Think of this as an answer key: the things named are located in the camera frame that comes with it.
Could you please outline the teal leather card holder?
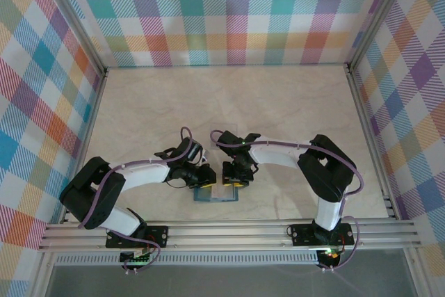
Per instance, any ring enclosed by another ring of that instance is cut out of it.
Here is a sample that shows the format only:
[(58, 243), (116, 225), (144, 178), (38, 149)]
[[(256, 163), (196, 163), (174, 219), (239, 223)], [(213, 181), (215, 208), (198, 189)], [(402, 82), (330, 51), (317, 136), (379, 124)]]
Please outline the teal leather card holder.
[(212, 187), (195, 189), (193, 191), (193, 199), (196, 202), (238, 202), (238, 189), (234, 186), (226, 186), (226, 187), (231, 187), (234, 191), (234, 198), (232, 200), (229, 201), (214, 200), (211, 197)]

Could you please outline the left controller circuit board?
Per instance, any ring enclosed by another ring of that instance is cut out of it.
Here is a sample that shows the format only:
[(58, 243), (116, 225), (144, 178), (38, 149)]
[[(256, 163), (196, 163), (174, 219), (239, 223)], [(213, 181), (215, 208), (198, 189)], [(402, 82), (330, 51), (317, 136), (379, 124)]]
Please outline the left controller circuit board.
[(125, 251), (119, 255), (119, 262), (128, 264), (146, 264), (150, 261), (152, 254), (150, 252)]

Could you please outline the controller circuit board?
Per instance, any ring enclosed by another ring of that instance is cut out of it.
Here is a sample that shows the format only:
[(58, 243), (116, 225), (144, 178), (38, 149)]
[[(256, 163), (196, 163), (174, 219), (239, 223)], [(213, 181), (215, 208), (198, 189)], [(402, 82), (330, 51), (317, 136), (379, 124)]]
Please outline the controller circuit board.
[(328, 248), (325, 250), (318, 250), (318, 265), (321, 267), (336, 267), (340, 264), (341, 255), (344, 253), (343, 248)]
[(119, 255), (119, 262), (128, 264), (146, 264), (150, 261), (152, 254), (150, 252), (125, 251)]

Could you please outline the right controller circuit board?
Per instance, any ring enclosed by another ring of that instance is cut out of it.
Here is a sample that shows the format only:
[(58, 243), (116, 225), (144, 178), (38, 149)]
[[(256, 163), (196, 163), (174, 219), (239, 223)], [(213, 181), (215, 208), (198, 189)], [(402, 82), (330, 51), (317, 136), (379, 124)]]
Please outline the right controller circuit board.
[(343, 248), (328, 248), (325, 250), (318, 250), (318, 265), (321, 267), (336, 267), (340, 264), (341, 255), (344, 253)]

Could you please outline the aluminium mounting rail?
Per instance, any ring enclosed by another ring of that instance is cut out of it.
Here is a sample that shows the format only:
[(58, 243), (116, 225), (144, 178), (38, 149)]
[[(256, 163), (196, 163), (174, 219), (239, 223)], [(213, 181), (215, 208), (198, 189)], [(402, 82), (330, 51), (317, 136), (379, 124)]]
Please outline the aluminium mounting rail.
[[(416, 248), (421, 239), (410, 220), (359, 218), (350, 223), (354, 239), (362, 249)], [(154, 221), (153, 226), (168, 227), (166, 250), (235, 251), (290, 250), (290, 225), (309, 220), (176, 220)], [(85, 230), (74, 222), (50, 224), (44, 231), (40, 252), (106, 251), (106, 230)]]

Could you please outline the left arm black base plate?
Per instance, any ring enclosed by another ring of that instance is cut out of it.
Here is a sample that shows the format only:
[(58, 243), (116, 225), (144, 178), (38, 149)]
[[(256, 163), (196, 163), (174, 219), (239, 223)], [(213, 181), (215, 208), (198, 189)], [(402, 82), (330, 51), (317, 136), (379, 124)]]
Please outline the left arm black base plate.
[(117, 235), (115, 232), (107, 232), (106, 248), (144, 248), (147, 247), (146, 243), (141, 241), (134, 241), (132, 239), (143, 239), (157, 243), (161, 248), (165, 248), (168, 240), (168, 227), (167, 226), (141, 226), (136, 231), (124, 238)]

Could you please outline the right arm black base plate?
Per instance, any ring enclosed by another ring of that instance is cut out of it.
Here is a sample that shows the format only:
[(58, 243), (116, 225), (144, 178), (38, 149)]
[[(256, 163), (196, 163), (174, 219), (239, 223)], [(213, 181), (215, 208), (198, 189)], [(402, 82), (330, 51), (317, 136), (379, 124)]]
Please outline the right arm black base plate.
[(293, 224), (287, 234), (293, 246), (353, 246), (355, 244), (352, 227), (339, 223), (332, 231), (324, 230), (315, 223)]

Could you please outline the aluminium table side rail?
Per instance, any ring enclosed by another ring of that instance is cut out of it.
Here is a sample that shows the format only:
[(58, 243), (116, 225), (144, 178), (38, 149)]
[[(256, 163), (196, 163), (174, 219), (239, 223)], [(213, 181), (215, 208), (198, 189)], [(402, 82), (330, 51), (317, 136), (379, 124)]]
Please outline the aluminium table side rail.
[(86, 130), (85, 130), (85, 133), (83, 136), (83, 141), (82, 141), (80, 149), (79, 149), (78, 157), (76, 158), (76, 165), (74, 167), (74, 171), (73, 171), (72, 175), (70, 176), (70, 181), (72, 181), (74, 179), (76, 174), (82, 169), (82, 167), (86, 163), (86, 155), (88, 153), (88, 148), (90, 146), (92, 133), (94, 130), (94, 126), (95, 126), (95, 122), (97, 119), (97, 114), (99, 112), (99, 107), (100, 107), (100, 104), (102, 101), (102, 97), (103, 97), (103, 94), (105, 91), (106, 82), (108, 79), (109, 72), (110, 72), (110, 69), (105, 68), (103, 76), (99, 80), (97, 94), (93, 100), (93, 105), (92, 105), (91, 112), (90, 112), (90, 115), (88, 117), (88, 121), (86, 124)]
[(350, 87), (351, 94), (353, 96), (355, 108), (359, 116), (362, 130), (364, 132), (366, 144), (373, 163), (374, 171), (377, 176), (380, 192), (382, 193), (382, 198), (384, 200), (388, 216), (390, 218), (399, 220), (400, 219), (399, 210), (396, 206), (396, 203), (394, 202), (394, 197), (392, 190), (390, 188), (389, 179), (387, 177), (382, 158), (378, 151), (377, 140), (375, 139), (373, 129), (371, 126), (371, 121), (368, 118), (368, 113), (366, 111), (365, 104), (363, 102), (362, 96), (360, 95), (357, 80), (349, 64), (346, 63), (343, 65), (343, 67), (345, 70), (345, 75), (348, 81), (348, 85)]

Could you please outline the aluminium frame leg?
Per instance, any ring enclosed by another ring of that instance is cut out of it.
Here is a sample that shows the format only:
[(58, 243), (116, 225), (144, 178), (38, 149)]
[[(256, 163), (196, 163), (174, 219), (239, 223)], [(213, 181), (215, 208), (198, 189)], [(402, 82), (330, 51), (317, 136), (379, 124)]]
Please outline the aluminium frame leg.
[(31, 271), (26, 297), (45, 297), (56, 262), (55, 252), (39, 252)]
[(432, 297), (426, 268), (417, 248), (405, 248), (405, 258), (418, 297)]

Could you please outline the aluminium corner frame post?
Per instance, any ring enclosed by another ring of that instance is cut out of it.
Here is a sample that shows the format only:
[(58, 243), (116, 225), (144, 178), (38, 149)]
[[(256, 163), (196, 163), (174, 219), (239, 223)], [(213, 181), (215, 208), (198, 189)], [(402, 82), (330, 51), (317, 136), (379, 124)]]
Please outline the aluminium corner frame post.
[(376, 36), (381, 23), (386, 18), (394, 2), (395, 0), (379, 0), (374, 6), (375, 10), (372, 13), (369, 24), (367, 25), (366, 30), (362, 33), (361, 38), (358, 40), (357, 46), (354, 48), (354, 52), (350, 59), (346, 62), (349, 70), (353, 71), (365, 56), (372, 39)]
[(87, 57), (92, 61), (92, 64), (96, 71), (100, 73), (101, 77), (105, 77), (107, 73), (107, 67), (104, 65), (93, 45), (89, 35), (84, 29), (79, 16), (74, 10), (70, 0), (54, 0), (59, 7), (59, 11), (62, 13), (67, 21), (68, 26), (73, 30), (74, 35), (78, 38), (79, 44), (83, 47)]

